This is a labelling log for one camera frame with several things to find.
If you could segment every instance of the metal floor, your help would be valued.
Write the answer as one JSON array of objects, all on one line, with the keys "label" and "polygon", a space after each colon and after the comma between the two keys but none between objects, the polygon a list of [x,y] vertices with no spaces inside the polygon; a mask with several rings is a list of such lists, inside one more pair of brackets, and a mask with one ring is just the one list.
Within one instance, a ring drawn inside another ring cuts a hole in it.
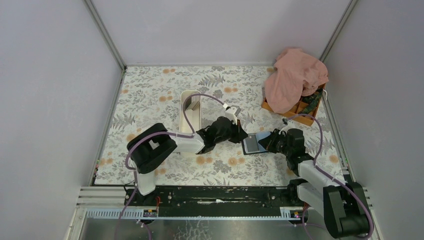
[{"label": "metal floor", "polygon": [[[310,223],[323,225],[322,217],[310,210]],[[116,219],[86,218],[81,240],[113,240]],[[148,227],[154,240],[307,240],[302,226],[284,220],[155,220]],[[308,226],[314,240],[333,239],[326,230]],[[147,240],[147,229],[135,220],[121,220],[119,240]]]}]

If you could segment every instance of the floral mat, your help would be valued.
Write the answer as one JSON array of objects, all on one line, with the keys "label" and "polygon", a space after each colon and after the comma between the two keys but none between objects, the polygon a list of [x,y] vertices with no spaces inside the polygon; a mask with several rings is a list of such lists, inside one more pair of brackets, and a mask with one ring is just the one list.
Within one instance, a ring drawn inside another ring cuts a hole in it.
[{"label": "floral mat", "polygon": [[[94,176],[95,185],[122,185],[134,180],[125,168],[127,143],[155,123],[170,131],[179,129],[180,94],[198,90],[213,95],[228,105],[241,108],[238,118],[247,133],[272,131],[282,127],[282,117],[261,108],[263,85],[274,72],[266,66],[178,66],[128,67],[101,159]],[[202,97],[201,125],[206,127],[223,108]],[[343,179],[330,123],[323,105],[316,118],[323,128],[323,148],[318,164]],[[320,144],[316,123],[311,127],[298,122],[305,144],[314,156]],[[284,155],[260,153],[243,155],[242,145],[217,144],[215,149],[197,157],[172,153],[155,171],[157,185],[200,186],[286,186],[295,174],[287,168]]]}]

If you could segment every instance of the wooden box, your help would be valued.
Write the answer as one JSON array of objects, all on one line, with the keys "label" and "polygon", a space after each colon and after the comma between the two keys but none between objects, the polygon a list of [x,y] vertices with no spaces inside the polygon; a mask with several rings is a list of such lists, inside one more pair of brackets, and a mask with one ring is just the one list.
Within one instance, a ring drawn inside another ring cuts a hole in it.
[{"label": "wooden box", "polygon": [[[290,118],[290,117],[298,114],[306,106],[308,106],[307,103],[304,103],[301,100],[302,100],[302,98],[300,98],[300,100],[296,103],[296,105],[294,105],[289,111],[287,111],[285,113],[278,113],[278,114],[279,115],[282,115],[282,116],[284,116],[286,118]],[[321,104],[321,99],[319,99],[319,102],[318,102],[318,105],[316,106],[316,108],[313,111],[311,111],[309,114],[312,115],[313,117],[315,117],[317,115],[318,108],[320,107],[320,104]],[[271,112],[273,111],[271,109],[270,105],[268,105],[268,102],[267,102],[267,99],[266,98],[263,100],[262,108],[263,109],[266,109],[268,111],[271,111]],[[293,120],[295,120],[295,121],[297,121],[297,122],[299,122],[301,124],[308,125],[308,126],[312,126],[312,124],[314,123],[314,120],[312,118],[310,118],[310,117],[307,117],[307,116],[298,116],[298,117],[294,118]]]}]

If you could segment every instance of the black linear rail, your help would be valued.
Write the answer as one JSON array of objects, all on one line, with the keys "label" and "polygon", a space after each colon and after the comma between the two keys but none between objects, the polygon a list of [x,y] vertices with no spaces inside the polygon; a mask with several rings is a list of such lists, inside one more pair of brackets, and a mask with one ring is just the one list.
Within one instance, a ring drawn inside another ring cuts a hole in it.
[{"label": "black linear rail", "polygon": [[[130,196],[134,189],[127,189]],[[280,207],[303,207],[286,188],[261,186],[156,186],[137,194],[129,206],[156,206],[160,217],[280,217]]]}]

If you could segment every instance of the red wire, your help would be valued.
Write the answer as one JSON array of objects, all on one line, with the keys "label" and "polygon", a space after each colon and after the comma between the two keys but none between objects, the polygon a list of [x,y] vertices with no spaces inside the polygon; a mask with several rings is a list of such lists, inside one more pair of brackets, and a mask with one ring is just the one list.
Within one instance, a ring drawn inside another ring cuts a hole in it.
[{"label": "red wire", "polygon": [[158,213],[159,204],[161,203],[161,197],[156,197],[156,214]]}]

